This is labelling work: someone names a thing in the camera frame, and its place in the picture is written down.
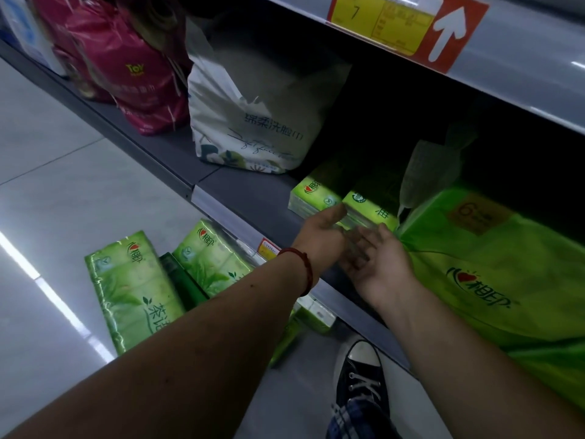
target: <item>white arrow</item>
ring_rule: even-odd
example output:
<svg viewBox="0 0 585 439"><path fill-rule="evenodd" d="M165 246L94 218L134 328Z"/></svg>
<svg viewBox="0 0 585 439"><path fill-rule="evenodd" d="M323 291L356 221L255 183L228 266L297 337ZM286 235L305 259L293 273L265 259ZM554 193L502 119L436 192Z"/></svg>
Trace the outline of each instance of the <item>white arrow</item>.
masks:
<svg viewBox="0 0 585 439"><path fill-rule="evenodd" d="M443 32L435 43L435 47L429 54L429 61L436 61L436 59L439 58L439 55L441 55L441 52L445 49L451 35L454 35L455 38L459 40L467 33L467 28L465 27L465 10L463 6L453 12L449 12L443 18L435 21L433 29L436 31L442 30Z"/></svg>

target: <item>black sneaker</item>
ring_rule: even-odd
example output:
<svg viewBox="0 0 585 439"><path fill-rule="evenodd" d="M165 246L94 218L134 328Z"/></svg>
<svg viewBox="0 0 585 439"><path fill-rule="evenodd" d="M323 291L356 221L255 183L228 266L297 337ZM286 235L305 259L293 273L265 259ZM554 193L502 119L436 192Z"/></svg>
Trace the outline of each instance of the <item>black sneaker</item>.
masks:
<svg viewBox="0 0 585 439"><path fill-rule="evenodd" d="M362 337L342 348L335 367L336 404L347 405L350 399L368 399L390 417L388 389L376 348Z"/></svg>

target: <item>right hand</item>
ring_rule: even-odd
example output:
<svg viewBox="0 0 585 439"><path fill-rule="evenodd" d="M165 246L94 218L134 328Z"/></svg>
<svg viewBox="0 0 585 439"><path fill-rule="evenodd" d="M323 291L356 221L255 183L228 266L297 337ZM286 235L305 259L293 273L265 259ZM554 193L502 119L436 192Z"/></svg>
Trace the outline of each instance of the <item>right hand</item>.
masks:
<svg viewBox="0 0 585 439"><path fill-rule="evenodd" d="M339 264L372 308L379 311L397 293L418 284L410 257L386 225L381 223L377 230L357 227L349 238L369 260L346 250Z"/></svg>

